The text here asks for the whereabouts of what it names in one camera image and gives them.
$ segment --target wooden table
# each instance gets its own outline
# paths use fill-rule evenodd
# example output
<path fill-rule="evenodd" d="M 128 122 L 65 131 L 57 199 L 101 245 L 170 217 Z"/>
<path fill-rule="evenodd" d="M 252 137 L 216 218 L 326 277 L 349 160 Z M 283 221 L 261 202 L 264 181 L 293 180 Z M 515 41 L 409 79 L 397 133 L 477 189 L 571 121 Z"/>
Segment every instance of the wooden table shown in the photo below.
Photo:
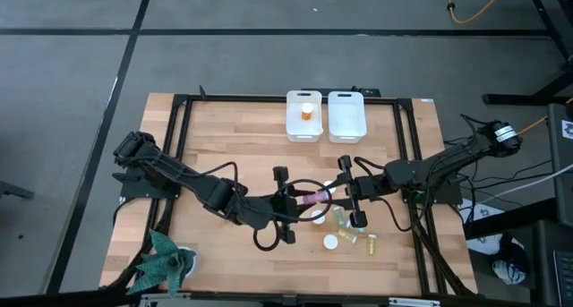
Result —
<path fill-rule="evenodd" d="M 172 94 L 150 94 L 143 114 L 141 130 L 153 134 L 158 145 L 163 144 L 172 100 Z M 443 150 L 440 125 L 430 100 L 413 99 L 413 103 L 426 158 Z M 323 105 L 325 133 L 319 142 L 288 141 L 285 107 L 281 103 L 193 102 L 183 162 L 201 172 L 235 161 L 239 166 L 239 182 L 249 187 L 249 194 L 262 195 L 276 190 L 274 166 L 288 166 L 291 181 L 312 178 L 324 182 L 336 178 L 337 158 L 345 154 L 362 156 L 381 165 L 399 158 L 392 107 L 366 105 L 368 135 L 357 144 L 329 142 L 326 105 Z M 181 117 L 178 116 L 177 127 Z M 413 158 L 405 113 L 402 120 L 408 156 Z M 217 172 L 217 176 L 232 178 L 232 173 L 232 168 L 228 168 Z M 353 175 L 364 172 L 353 166 Z M 297 188 L 315 190 L 313 185 L 300 184 Z M 333 196 L 343 198 L 343 188 L 339 187 Z M 385 198 L 396 211 L 398 222 L 408 226 L 407 207 L 400 194 Z M 367 254 L 364 238 L 354 244 L 339 239 L 336 250 L 325 249 L 324 236 L 338 230 L 333 212 L 328 213 L 326 222 L 320 226 L 293 225 L 295 244 L 281 243 L 272 252 L 261 252 L 252 243 L 250 227 L 235 226 L 215 217 L 201 207 L 192 193 L 183 190 L 176 201 L 169 237 L 179 245 L 197 250 L 201 257 L 198 274 L 186 280 L 181 291 L 419 295 L 412 234 L 395 228 L 383 203 L 363 201 L 361 206 L 368 216 L 368 233 L 377 235 L 373 256 Z M 134 200 L 117 215 L 101 285 L 114 281 L 140 249 L 149 208 L 149 200 Z M 433 213 L 442 255 L 464 284 L 476 291 L 459 216 L 445 205 L 434 206 Z M 259 236 L 261 243 L 271 243 L 274 229 L 268 227 Z M 432 259 L 428 253 L 425 256 L 431 288 L 435 291 Z"/>

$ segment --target artificial plant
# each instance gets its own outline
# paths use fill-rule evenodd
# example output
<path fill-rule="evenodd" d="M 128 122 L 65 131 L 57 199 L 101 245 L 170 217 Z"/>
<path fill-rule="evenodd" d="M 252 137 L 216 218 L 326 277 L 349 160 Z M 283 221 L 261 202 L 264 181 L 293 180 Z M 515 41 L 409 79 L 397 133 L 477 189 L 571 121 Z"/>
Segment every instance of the artificial plant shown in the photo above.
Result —
<path fill-rule="evenodd" d="M 185 275 L 193 267 L 195 252 L 179 249 L 166 235 L 151 229 L 150 236 L 157 254 L 141 254 L 143 263 L 135 267 L 144 274 L 127 293 L 137 293 L 167 281 L 167 291 L 174 297 L 181 288 Z"/>

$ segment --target white bottle cap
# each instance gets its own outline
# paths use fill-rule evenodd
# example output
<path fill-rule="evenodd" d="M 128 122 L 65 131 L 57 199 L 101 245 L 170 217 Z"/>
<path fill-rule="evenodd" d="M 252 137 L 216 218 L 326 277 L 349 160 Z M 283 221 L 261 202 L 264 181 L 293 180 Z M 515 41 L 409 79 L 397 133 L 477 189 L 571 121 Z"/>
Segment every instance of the white bottle cap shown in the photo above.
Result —
<path fill-rule="evenodd" d="M 338 247 L 338 239 L 335 235 L 327 235 L 324 237 L 324 246 L 329 250 L 334 250 Z"/>
<path fill-rule="evenodd" d="M 305 114 L 310 114 L 312 113 L 312 103 L 310 102 L 304 102 L 303 103 L 303 112 Z"/>
<path fill-rule="evenodd" d="M 326 181 L 323 183 L 324 186 L 329 186 L 330 184 L 332 184 L 332 181 Z M 334 194 L 334 192 L 337 191 L 337 188 L 336 187 L 329 188 L 329 191 L 330 194 Z"/>
<path fill-rule="evenodd" d="M 311 217 L 316 217 L 316 216 L 319 215 L 320 213 L 322 213 L 322 211 L 319 210 L 319 209 L 317 209 L 317 210 L 315 210 L 315 211 L 313 211 L 313 212 L 311 213 Z M 326 220 L 326 217 L 325 217 L 325 216 L 322 216 L 322 217 L 319 217 L 319 218 L 313 220 L 313 223 L 314 223 L 315 225 L 319 225 L 319 224 L 324 223 L 324 220 Z"/>

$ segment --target white plastic bin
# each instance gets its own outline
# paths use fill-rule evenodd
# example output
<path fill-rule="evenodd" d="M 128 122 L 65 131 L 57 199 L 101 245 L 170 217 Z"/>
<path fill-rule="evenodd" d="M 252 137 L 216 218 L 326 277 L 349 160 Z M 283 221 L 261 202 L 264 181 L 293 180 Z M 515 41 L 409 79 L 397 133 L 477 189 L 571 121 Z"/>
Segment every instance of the white plastic bin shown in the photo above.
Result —
<path fill-rule="evenodd" d="M 367 133 L 364 97 L 359 92 L 329 93 L 329 140 L 357 143 Z"/>
<path fill-rule="evenodd" d="M 310 120 L 302 117 L 303 104 L 312 104 Z M 319 91 L 288 91 L 286 134 L 292 142 L 316 142 L 322 135 L 322 95 Z"/>

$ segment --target black desk leg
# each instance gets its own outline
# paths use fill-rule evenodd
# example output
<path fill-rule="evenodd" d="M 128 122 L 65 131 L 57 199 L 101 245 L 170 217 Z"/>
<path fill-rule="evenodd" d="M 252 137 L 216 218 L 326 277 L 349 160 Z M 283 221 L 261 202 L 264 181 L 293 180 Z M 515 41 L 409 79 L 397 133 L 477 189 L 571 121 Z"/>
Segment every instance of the black desk leg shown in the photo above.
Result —
<path fill-rule="evenodd" d="M 486 105 L 547 106 L 551 103 L 564 104 L 569 98 L 554 97 L 554 95 L 558 94 L 572 83 L 573 66 L 568 66 L 568 69 L 565 72 L 533 95 L 484 94 L 482 95 L 482 99 Z"/>
<path fill-rule="evenodd" d="M 466 239 L 472 240 L 487 235 L 500 234 L 512 228 L 530 226 L 545 219 L 556 221 L 555 199 L 542 200 L 519 209 L 513 209 L 494 216 L 480 218 L 466 230 Z"/>
<path fill-rule="evenodd" d="M 23 199 L 31 199 L 34 196 L 34 192 L 24 190 L 10 183 L 0 182 L 0 197 L 2 197 L 2 195 L 14 195 Z"/>

